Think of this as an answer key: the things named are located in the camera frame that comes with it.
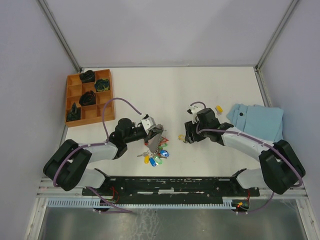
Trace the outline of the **bunch of coloured key tags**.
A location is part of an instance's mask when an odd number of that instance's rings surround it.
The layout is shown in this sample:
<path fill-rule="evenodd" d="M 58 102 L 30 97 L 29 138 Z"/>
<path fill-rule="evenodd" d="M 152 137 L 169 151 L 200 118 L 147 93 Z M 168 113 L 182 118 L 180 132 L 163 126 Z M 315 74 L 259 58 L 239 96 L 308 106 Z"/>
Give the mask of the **bunch of coloured key tags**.
<path fill-rule="evenodd" d="M 169 151 L 166 149 L 168 146 L 169 140 L 162 136 L 161 142 L 158 146 L 157 152 L 156 153 L 151 153 L 149 149 L 146 147 L 146 150 L 138 154 L 138 158 L 143 158 L 143 162 L 145 164 L 150 164 L 152 167 L 160 166 L 163 164 L 163 159 L 167 159 L 170 157 Z"/>

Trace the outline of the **yellow tagged key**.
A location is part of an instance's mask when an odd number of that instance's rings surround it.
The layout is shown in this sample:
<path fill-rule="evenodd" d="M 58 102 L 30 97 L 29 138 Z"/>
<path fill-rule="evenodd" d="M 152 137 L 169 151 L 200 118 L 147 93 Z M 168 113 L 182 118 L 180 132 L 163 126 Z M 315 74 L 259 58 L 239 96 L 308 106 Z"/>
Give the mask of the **yellow tagged key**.
<path fill-rule="evenodd" d="M 185 144 L 188 143 L 188 142 L 186 141 L 186 139 L 185 139 L 185 136 L 184 136 L 183 134 L 180 134 L 180 135 L 178 136 L 178 139 L 179 139 L 180 141 L 182 141 L 183 143 L 185 143 Z"/>

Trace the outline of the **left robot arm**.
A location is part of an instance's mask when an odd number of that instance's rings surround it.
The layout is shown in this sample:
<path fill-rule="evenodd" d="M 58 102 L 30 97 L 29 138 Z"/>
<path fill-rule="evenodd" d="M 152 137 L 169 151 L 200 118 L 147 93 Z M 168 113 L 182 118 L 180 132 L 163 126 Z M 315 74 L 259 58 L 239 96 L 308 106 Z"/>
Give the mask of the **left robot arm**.
<path fill-rule="evenodd" d="M 79 145 L 67 139 L 44 165 L 43 173 L 53 181 L 54 187 L 66 192 L 75 187 L 93 187 L 99 195 L 106 195 L 111 189 L 107 175 L 100 170 L 88 169 L 87 165 L 119 159 L 128 150 L 129 143 L 139 140 L 154 153 L 163 131 L 163 125 L 156 124 L 150 116 L 141 119 L 138 125 L 122 118 L 104 142 Z"/>

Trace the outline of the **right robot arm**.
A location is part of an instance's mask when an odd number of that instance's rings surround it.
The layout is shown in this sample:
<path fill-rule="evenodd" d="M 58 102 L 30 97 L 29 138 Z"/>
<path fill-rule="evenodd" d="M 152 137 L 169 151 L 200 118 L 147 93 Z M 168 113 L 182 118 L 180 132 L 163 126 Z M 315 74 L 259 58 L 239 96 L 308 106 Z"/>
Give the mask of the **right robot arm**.
<path fill-rule="evenodd" d="M 255 159 L 260 167 L 241 169 L 229 183 L 231 193 L 242 195 L 247 189 L 269 188 L 278 195 L 303 185 L 306 171 L 291 145 L 285 140 L 272 142 L 239 130 L 230 123 L 220 123 L 214 111 L 189 105 L 192 120 L 184 124 L 185 141 L 189 144 L 210 139 L 221 146 L 240 151 Z"/>

